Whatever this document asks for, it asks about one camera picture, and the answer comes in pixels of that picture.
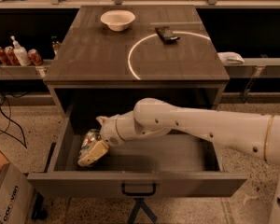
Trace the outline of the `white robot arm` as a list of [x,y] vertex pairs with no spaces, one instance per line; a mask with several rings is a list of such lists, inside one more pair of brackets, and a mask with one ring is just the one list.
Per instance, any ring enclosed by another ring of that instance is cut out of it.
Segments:
[[[171,130],[280,165],[280,116],[185,108],[145,98],[128,113],[99,116],[97,121],[101,129],[88,131],[82,141],[77,161],[82,167],[98,161],[111,147]],[[280,224],[280,176],[269,224]]]

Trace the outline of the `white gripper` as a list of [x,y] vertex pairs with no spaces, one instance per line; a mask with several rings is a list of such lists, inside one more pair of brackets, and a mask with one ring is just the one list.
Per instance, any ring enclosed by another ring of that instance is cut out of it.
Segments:
[[117,132],[117,116],[99,116],[96,120],[101,125],[100,135],[103,141],[84,142],[79,151],[77,164],[81,167],[89,166],[104,156],[109,150],[109,146],[119,145],[119,135]]

